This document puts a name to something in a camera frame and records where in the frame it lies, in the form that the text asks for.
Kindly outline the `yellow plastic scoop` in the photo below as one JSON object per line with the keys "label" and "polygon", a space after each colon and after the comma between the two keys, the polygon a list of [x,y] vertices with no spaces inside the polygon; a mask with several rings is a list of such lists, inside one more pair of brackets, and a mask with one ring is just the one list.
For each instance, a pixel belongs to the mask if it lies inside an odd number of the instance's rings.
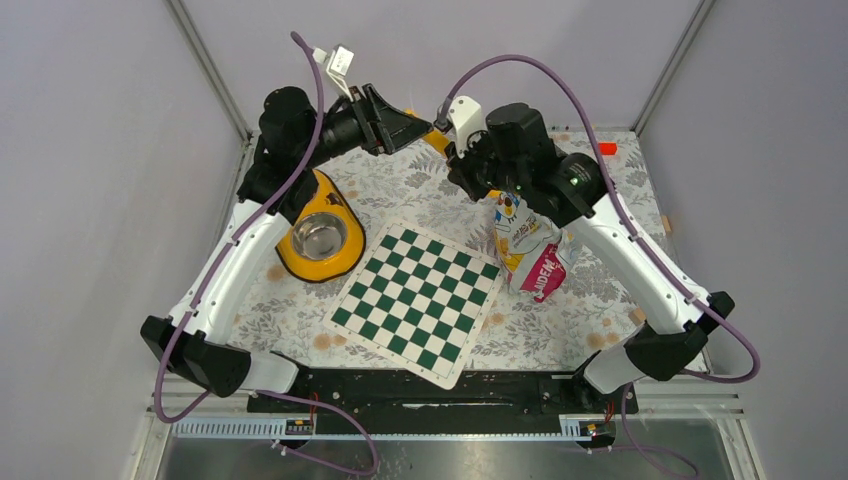
{"label": "yellow plastic scoop", "polygon": [[423,140],[436,152],[438,152],[444,159],[448,158],[446,150],[452,140],[435,127],[431,127],[430,130],[426,133],[421,133],[421,128],[413,126],[412,136],[415,140]]}

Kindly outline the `pet food bag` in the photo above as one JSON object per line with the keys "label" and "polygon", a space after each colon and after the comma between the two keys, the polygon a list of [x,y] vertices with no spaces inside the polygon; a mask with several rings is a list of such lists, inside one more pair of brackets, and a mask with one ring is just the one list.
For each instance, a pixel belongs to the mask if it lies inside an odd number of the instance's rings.
{"label": "pet food bag", "polygon": [[487,197],[494,201],[494,245],[509,290],[544,302],[565,283],[582,244],[515,194],[492,190]]}

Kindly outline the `wooden cube near right arm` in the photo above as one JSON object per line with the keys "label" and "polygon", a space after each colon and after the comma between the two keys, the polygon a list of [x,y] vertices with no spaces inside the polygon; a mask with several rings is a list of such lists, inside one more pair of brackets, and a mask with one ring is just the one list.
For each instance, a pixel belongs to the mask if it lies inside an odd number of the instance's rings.
{"label": "wooden cube near right arm", "polygon": [[633,309],[628,314],[628,317],[631,320],[631,322],[636,326],[643,325],[647,321],[647,315],[645,314],[645,312],[641,308]]}

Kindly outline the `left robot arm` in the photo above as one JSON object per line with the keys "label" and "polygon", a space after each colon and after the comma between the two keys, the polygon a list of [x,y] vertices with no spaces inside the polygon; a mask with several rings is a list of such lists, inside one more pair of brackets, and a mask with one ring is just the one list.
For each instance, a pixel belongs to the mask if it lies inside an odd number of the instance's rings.
{"label": "left robot arm", "polygon": [[288,411],[309,401],[311,387],[294,362],[234,347],[229,339],[265,255],[318,198],[315,168],[357,148],[391,155],[433,129],[389,105],[370,84],[351,92],[328,108],[312,105],[299,87],[266,97],[253,164],[237,191],[229,226],[171,312],[150,315],[141,326],[141,338],[167,371],[218,397],[239,389],[272,390]]}

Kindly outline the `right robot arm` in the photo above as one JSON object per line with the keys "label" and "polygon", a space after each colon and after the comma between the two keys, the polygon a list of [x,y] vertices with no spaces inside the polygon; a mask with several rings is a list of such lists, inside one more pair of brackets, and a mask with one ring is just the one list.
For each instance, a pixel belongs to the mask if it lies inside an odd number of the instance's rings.
{"label": "right robot arm", "polygon": [[525,103],[485,114],[460,96],[442,112],[440,125],[455,133],[446,149],[453,183],[474,200],[492,190],[517,195],[587,246],[646,315],[636,333],[580,367],[573,386],[577,405],[597,412],[626,383],[682,373],[717,326],[699,306],[715,303],[631,217],[599,163],[559,149],[541,113]]}

